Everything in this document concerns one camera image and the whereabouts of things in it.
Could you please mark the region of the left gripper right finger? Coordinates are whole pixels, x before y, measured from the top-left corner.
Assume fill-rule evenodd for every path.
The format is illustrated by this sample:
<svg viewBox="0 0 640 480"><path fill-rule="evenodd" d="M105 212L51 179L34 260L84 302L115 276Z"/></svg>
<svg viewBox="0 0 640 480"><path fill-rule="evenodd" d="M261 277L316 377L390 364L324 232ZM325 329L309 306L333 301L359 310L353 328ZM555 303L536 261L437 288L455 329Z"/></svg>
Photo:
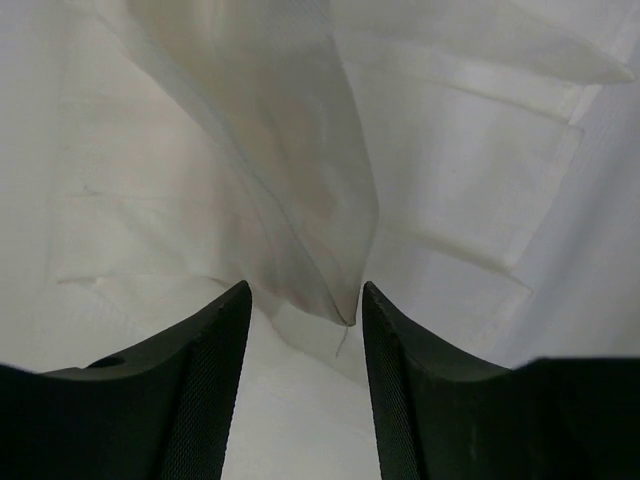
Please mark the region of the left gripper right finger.
<svg viewBox="0 0 640 480"><path fill-rule="evenodd" d="M385 479L635 479L639 362L507 369L404 315L373 283L362 326Z"/></svg>

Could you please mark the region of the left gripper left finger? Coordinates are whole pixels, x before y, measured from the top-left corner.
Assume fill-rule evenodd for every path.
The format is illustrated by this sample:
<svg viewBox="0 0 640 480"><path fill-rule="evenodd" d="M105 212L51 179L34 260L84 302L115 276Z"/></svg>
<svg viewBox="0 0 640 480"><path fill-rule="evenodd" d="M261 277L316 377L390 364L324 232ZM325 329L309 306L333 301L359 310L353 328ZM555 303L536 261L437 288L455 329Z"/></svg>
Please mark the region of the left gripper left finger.
<svg viewBox="0 0 640 480"><path fill-rule="evenodd" d="M251 319L240 282L85 368L1 369L5 479L217 479Z"/></svg>

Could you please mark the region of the white pleated skirt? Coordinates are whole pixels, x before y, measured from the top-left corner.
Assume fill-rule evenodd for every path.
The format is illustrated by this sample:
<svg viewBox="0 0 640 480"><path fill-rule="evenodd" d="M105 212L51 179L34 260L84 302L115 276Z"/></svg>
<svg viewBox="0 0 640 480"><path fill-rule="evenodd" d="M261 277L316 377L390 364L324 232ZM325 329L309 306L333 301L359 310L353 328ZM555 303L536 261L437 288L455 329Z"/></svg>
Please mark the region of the white pleated skirt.
<svg viewBox="0 0 640 480"><path fill-rule="evenodd" d="M240 282L217 479L385 479L377 288L507 369L639 362L635 1L5 1L1 369Z"/></svg>

